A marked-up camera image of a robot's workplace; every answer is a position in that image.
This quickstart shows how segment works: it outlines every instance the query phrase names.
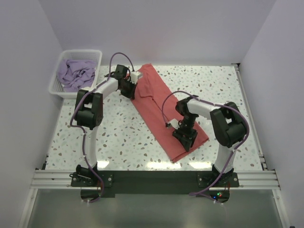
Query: pink cloth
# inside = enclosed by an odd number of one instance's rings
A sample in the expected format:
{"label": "pink cloth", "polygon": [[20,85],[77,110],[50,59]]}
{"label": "pink cloth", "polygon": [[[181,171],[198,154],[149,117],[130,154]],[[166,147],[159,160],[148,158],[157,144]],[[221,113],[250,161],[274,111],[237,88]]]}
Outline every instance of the pink cloth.
{"label": "pink cloth", "polygon": [[[193,147],[186,152],[182,144],[172,136],[173,128],[166,128],[162,118],[162,103],[171,93],[170,89],[163,82],[156,70],[151,64],[143,65],[139,70],[143,77],[139,79],[135,90],[135,99],[132,100],[133,105],[142,116],[148,128],[166,151],[167,155],[173,162],[177,162],[185,157],[209,138],[203,129],[195,123],[194,129],[198,131],[198,136]],[[165,103],[164,114],[168,120],[182,120],[183,117],[175,110],[178,99],[172,95]]]}

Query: lavender towel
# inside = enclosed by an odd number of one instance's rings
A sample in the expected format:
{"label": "lavender towel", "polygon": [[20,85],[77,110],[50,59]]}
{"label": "lavender towel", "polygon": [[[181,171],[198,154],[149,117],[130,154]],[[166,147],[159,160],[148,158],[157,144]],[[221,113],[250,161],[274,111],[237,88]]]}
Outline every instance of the lavender towel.
{"label": "lavender towel", "polygon": [[91,86],[97,63],[91,60],[63,59],[57,71],[57,78],[64,85],[65,92],[77,92]]}

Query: terrazzo table surface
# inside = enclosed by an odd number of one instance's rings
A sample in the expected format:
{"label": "terrazzo table surface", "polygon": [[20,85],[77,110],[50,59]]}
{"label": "terrazzo table surface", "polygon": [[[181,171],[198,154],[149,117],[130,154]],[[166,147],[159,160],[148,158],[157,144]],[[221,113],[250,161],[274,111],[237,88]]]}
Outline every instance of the terrazzo table surface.
{"label": "terrazzo table surface", "polygon": [[[233,101],[248,119],[244,99],[235,68],[232,66],[154,66],[171,91],[183,90],[199,95],[207,101],[226,103]],[[108,73],[102,66],[99,81]],[[175,94],[178,99],[186,95]],[[82,131],[71,128],[69,121],[75,100],[65,99],[60,111],[51,146],[48,150],[46,170],[74,170],[82,160]],[[211,170],[218,152],[212,123],[204,117],[197,122],[209,136],[209,141],[194,152],[172,163],[129,99],[120,92],[104,100],[104,118],[99,126],[96,155],[99,170]],[[237,151],[236,171],[262,170],[256,140],[251,133]]]}

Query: plastic laundry basket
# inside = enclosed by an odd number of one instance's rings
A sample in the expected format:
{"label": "plastic laundry basket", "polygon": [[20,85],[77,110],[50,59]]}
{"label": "plastic laundry basket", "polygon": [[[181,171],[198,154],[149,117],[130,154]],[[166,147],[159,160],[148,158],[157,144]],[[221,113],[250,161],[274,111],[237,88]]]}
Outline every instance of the plastic laundry basket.
{"label": "plastic laundry basket", "polygon": [[57,71],[59,64],[62,59],[89,59],[97,63],[96,66],[96,71],[95,71],[95,78],[92,83],[92,87],[96,86],[97,79],[98,79],[98,74],[99,74],[99,67],[100,67],[100,62],[101,62],[101,56],[102,53],[100,50],[66,50],[61,53],[59,56],[57,65],[56,65],[56,70],[53,73],[51,82],[48,87],[48,91],[51,94],[58,95],[62,98],[68,98],[68,99],[76,99],[77,93],[69,93],[65,92],[63,89],[63,86],[59,82],[57,78]]}

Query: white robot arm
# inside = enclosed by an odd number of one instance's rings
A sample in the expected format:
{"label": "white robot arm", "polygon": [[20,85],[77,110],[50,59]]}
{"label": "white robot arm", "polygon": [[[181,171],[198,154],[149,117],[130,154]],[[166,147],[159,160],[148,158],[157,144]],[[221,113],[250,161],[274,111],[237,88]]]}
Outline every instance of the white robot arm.
{"label": "white robot arm", "polygon": [[[96,167],[97,165],[95,145],[98,126],[103,119],[103,100],[118,89],[121,91],[122,95],[134,99],[137,80],[142,76],[142,73],[136,71],[131,72],[131,74],[127,76],[127,71],[127,67],[117,65],[116,71],[111,74],[111,77],[94,93],[91,93],[84,99],[75,115],[78,126],[90,129],[89,131],[84,128],[86,131],[84,151],[87,162],[91,167]],[[88,91],[85,89],[78,91],[75,109],[87,92]],[[79,165],[82,168],[88,168],[88,165],[84,160],[81,161]]]}
{"label": "white robot arm", "polygon": [[[196,117],[201,115],[212,121],[215,137],[219,142],[218,156],[212,169],[218,173],[223,171],[234,146],[244,139],[247,132],[244,120],[232,111],[234,109],[239,112],[236,104],[229,102],[222,107],[216,107],[200,102],[199,97],[196,99],[188,97],[178,101],[175,109],[184,118],[180,122],[175,119],[171,120],[167,126],[175,128],[172,135],[181,142],[186,151],[193,146],[197,136],[196,130],[193,129]],[[233,172],[234,157],[235,153],[223,171],[224,174]]]}

